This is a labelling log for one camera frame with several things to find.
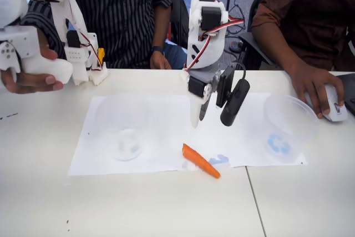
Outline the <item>striped-shirt person's left hand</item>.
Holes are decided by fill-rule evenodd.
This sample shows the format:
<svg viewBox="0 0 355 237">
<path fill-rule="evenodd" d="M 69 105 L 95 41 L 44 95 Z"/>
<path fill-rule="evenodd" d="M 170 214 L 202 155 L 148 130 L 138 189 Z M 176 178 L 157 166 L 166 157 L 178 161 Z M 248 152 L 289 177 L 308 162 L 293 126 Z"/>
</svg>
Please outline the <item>striped-shirt person's left hand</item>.
<svg viewBox="0 0 355 237">
<path fill-rule="evenodd" d="M 171 65 L 161 52 L 154 51 L 150 57 L 150 68 L 171 69 Z"/>
</svg>

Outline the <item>brown-shirt person's right hand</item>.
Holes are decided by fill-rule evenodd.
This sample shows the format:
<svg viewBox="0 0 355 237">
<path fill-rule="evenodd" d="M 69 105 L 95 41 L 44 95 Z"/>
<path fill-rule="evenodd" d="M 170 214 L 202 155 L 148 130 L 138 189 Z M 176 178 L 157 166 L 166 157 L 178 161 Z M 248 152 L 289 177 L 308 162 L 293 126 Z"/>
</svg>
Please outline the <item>brown-shirt person's right hand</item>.
<svg viewBox="0 0 355 237">
<path fill-rule="evenodd" d="M 330 107 L 326 92 L 326 84 L 334 86 L 338 95 L 338 105 L 344 105 L 344 88 L 342 81 L 324 69 L 318 69 L 306 63 L 297 63 L 288 73 L 298 98 L 306 102 L 308 94 L 313 110 L 318 118 L 329 115 Z"/>
</svg>

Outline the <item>striped-shirt person's right hand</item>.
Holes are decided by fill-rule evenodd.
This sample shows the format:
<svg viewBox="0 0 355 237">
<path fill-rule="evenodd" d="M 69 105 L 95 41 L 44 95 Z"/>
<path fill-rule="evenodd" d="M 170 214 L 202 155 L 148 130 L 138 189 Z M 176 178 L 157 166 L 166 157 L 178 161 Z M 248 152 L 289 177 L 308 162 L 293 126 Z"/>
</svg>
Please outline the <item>striped-shirt person's right hand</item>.
<svg viewBox="0 0 355 237">
<path fill-rule="evenodd" d="M 41 55 L 48 60 L 57 59 L 57 53 L 50 49 L 45 34 L 37 28 Z M 63 83 L 57 81 L 50 74 L 32 75 L 24 72 L 17 74 L 14 81 L 11 70 L 1 71 L 1 81 L 10 93 L 29 94 L 36 92 L 51 92 L 63 89 Z"/>
</svg>

